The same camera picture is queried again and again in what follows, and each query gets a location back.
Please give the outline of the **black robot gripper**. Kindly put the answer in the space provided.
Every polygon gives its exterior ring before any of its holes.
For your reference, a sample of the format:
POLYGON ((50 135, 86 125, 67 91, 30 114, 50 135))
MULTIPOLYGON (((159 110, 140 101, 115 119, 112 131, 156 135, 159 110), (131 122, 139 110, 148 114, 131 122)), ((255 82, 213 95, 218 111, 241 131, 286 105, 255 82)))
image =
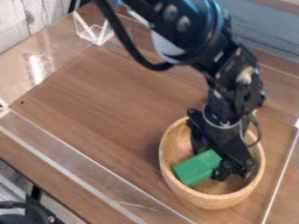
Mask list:
POLYGON ((194 154, 198 155, 209 149, 214 149, 223 158, 211 178, 223 182, 231 174, 239 175, 243 179, 250 177, 255 162, 249 148, 254 144, 246 143, 246 132, 253 115, 243 116, 238 122, 229 126, 222 126, 219 121, 213 121, 206 110, 190 108, 187 116, 194 154))

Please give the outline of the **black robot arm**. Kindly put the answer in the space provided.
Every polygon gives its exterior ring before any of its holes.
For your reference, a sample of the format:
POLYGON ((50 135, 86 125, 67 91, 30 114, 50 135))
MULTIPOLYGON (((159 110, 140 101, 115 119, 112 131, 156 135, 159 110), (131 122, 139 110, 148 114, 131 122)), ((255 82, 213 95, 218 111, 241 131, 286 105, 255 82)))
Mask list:
POLYGON ((210 163, 209 177, 246 178, 255 168, 245 135, 258 124, 255 111, 267 98, 258 59, 233 32, 230 14, 217 0, 120 0, 128 13, 151 30, 163 62, 151 63, 136 49, 108 0, 95 0, 118 38, 135 60, 163 71, 177 65, 198 70, 209 84, 203 109, 187 110, 195 168, 210 163))

